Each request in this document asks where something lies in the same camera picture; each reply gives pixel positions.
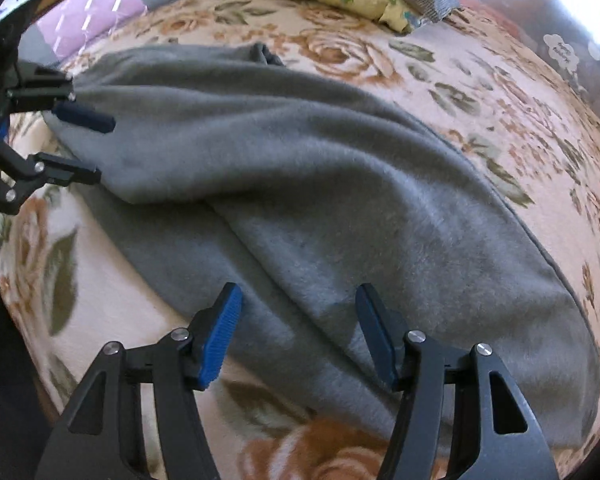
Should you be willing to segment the grey fleece pants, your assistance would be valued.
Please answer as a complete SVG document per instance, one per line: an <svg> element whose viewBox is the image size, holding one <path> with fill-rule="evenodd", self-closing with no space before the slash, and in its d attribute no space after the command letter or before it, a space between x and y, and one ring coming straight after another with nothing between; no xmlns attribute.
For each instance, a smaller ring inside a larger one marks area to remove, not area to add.
<svg viewBox="0 0 600 480"><path fill-rule="evenodd" d="M600 356L556 263L493 185L401 107L283 66L263 45L162 44L104 55L74 81L108 134L46 117L96 166L81 195L146 283L192 316L227 282L230 346L270 388L388 436L354 294L371 284L444 344L490 344L547 442L585 440Z"/></svg>

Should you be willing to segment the purple grey pillow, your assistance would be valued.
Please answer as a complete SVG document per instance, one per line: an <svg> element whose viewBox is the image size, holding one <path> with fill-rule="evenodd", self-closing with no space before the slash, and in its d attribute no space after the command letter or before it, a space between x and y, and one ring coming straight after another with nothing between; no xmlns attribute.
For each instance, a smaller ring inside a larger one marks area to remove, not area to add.
<svg viewBox="0 0 600 480"><path fill-rule="evenodd" d="M22 35L19 57L57 66L149 11L176 0L65 0Z"/></svg>

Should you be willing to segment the floral bed blanket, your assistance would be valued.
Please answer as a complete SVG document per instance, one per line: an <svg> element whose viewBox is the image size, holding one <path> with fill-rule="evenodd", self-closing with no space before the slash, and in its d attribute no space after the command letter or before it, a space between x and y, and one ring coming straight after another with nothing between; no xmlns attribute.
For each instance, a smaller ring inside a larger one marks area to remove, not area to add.
<svg viewBox="0 0 600 480"><path fill-rule="evenodd" d="M297 70L350 82L446 136L565 272L600 350L600 120L491 15L465 9L396 38L369 21L292 0L180 0L104 32L68 58L79 73L145 44L261 41ZM79 194L49 185L0 217L0 289L36 369L47 416L107 339L141 344L180 320L114 247ZM562 476L600 449L600 402Z"/></svg>

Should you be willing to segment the grey bed guard rail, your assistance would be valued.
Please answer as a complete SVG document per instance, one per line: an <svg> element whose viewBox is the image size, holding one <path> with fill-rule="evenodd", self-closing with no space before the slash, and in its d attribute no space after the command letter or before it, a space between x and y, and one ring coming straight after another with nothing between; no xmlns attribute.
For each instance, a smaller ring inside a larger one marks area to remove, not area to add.
<svg viewBox="0 0 600 480"><path fill-rule="evenodd" d="M600 8L588 0L464 0L483 6L600 117Z"/></svg>

